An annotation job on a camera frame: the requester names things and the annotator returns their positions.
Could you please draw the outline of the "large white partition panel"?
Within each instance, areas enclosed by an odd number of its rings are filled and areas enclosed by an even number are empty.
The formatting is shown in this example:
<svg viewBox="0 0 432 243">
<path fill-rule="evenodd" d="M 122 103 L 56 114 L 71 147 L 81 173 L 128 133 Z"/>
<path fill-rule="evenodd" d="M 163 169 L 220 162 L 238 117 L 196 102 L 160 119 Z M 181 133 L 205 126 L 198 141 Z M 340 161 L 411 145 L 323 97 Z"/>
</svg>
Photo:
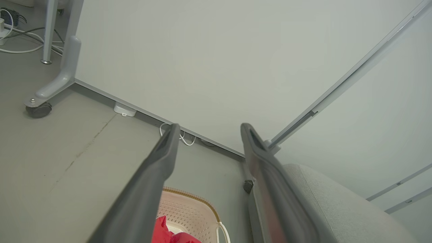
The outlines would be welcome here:
<svg viewBox="0 0 432 243">
<path fill-rule="evenodd" d="M 83 0 L 76 80 L 243 154 L 272 139 L 426 0 Z"/>
</svg>

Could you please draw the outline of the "cream perforated laundry basket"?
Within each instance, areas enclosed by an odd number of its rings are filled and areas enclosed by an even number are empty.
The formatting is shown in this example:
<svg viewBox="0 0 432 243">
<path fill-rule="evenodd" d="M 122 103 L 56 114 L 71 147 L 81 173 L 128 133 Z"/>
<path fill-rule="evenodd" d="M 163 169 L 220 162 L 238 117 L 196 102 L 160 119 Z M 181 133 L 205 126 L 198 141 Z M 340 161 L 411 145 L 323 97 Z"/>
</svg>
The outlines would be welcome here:
<svg viewBox="0 0 432 243">
<path fill-rule="evenodd" d="M 169 231 L 185 232 L 200 243 L 231 243 L 229 233 L 214 207 L 202 197 L 164 187 L 156 217 L 166 217 Z"/>
</svg>

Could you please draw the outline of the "white partition panel with rails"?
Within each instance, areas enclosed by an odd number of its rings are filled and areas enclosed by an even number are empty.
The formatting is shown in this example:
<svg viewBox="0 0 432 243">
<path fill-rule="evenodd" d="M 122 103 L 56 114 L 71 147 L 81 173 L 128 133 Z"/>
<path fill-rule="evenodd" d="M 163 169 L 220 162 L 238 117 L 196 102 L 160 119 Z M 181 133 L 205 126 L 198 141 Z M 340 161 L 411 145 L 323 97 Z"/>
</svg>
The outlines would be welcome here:
<svg viewBox="0 0 432 243">
<path fill-rule="evenodd" d="M 432 243 L 432 0 L 276 157 L 328 176 Z"/>
</svg>

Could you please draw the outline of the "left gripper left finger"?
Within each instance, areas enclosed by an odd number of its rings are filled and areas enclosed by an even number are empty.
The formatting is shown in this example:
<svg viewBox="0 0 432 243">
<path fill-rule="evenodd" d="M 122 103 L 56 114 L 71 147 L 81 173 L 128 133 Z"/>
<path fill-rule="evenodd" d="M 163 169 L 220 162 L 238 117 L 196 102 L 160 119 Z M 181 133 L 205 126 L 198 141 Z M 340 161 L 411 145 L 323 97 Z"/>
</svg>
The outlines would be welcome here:
<svg viewBox="0 0 432 243">
<path fill-rule="evenodd" d="M 164 182 L 174 171 L 180 126 L 168 126 L 88 243 L 151 243 Z"/>
</svg>

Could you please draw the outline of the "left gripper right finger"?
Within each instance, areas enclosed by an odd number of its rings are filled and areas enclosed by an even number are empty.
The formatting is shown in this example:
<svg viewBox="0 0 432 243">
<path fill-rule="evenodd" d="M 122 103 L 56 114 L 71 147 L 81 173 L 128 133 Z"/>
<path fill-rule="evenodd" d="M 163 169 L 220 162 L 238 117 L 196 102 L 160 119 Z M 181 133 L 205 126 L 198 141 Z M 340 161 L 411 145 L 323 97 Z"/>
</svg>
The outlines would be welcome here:
<svg viewBox="0 0 432 243">
<path fill-rule="evenodd" d="M 254 179 L 252 195 L 255 239 L 260 243 L 321 243 L 319 223 L 288 178 L 280 162 L 248 123 L 241 125 L 248 170 Z"/>
</svg>

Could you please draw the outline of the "grey partition foot post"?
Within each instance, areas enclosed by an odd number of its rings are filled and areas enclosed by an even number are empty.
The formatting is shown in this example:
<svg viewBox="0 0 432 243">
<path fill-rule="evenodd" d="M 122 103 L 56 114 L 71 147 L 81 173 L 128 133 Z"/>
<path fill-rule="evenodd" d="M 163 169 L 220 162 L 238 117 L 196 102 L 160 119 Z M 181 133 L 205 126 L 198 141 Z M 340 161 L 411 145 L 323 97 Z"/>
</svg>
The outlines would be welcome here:
<svg viewBox="0 0 432 243">
<path fill-rule="evenodd" d="M 78 59 L 80 56 L 81 40 L 75 36 L 80 20 L 84 0 L 74 0 L 66 33 L 66 45 L 63 53 L 61 68 L 57 76 L 47 85 L 24 99 L 24 105 L 36 108 L 62 92 L 75 81 Z"/>
</svg>

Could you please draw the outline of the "small white floor box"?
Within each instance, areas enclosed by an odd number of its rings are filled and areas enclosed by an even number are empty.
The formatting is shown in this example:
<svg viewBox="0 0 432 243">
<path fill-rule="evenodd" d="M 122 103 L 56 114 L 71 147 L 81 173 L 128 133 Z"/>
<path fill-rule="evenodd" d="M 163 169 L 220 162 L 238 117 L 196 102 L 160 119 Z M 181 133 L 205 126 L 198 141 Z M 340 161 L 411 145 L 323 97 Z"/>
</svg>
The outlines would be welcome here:
<svg viewBox="0 0 432 243">
<path fill-rule="evenodd" d="M 136 110 L 122 103 L 116 102 L 113 111 L 122 115 L 123 117 L 134 117 L 136 115 Z"/>
</svg>

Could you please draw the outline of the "black plug adapter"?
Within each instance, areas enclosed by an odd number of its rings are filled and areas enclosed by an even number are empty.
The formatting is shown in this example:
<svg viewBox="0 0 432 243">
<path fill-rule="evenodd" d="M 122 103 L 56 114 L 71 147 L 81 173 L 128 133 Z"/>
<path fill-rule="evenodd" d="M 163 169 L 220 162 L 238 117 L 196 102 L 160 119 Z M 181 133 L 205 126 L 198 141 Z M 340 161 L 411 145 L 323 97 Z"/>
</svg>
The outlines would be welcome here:
<svg viewBox="0 0 432 243">
<path fill-rule="evenodd" d="M 12 25 L 13 22 L 13 26 L 15 28 L 17 28 L 20 23 L 27 23 L 26 18 L 23 17 L 23 15 L 21 15 L 19 12 L 5 7 L 0 8 L 0 18 L 2 18 L 4 23 L 8 25 Z"/>
</svg>

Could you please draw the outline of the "red and white garment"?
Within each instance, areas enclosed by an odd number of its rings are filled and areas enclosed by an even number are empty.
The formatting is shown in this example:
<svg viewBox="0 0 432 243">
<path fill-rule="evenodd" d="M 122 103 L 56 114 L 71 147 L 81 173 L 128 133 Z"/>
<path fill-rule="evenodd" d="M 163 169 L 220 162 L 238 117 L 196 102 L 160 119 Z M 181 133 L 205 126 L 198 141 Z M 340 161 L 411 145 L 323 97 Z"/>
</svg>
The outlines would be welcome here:
<svg viewBox="0 0 432 243">
<path fill-rule="evenodd" d="M 158 217 L 153 229 L 152 243 L 201 243 L 192 235 L 179 232 L 171 232 L 167 226 L 166 216 Z"/>
</svg>

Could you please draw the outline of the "grey fabric sofa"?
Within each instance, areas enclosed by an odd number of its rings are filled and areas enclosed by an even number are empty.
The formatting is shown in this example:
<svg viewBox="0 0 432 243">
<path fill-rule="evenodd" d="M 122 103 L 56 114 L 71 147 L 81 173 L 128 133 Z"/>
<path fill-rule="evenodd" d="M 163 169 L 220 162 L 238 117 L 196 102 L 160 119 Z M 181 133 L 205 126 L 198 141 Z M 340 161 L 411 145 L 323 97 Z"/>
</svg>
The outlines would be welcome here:
<svg viewBox="0 0 432 243">
<path fill-rule="evenodd" d="M 319 223 L 321 243 L 418 243 L 393 217 L 350 189 L 310 167 L 282 165 L 288 178 Z M 249 201 L 250 223 L 256 217 L 253 195 Z"/>
</svg>

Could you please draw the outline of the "grey metal table leg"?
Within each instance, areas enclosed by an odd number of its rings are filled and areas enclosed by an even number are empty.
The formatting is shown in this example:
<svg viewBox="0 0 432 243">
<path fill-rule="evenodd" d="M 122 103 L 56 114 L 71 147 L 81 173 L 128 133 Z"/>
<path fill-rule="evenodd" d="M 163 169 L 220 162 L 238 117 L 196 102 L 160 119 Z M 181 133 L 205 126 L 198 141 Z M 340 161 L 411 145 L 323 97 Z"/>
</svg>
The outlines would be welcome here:
<svg viewBox="0 0 432 243">
<path fill-rule="evenodd" d="M 45 17 L 45 32 L 42 51 L 42 60 L 44 64 L 51 64 L 51 51 L 53 33 L 56 22 L 56 13 L 59 0 L 47 0 L 46 17 Z"/>
</svg>

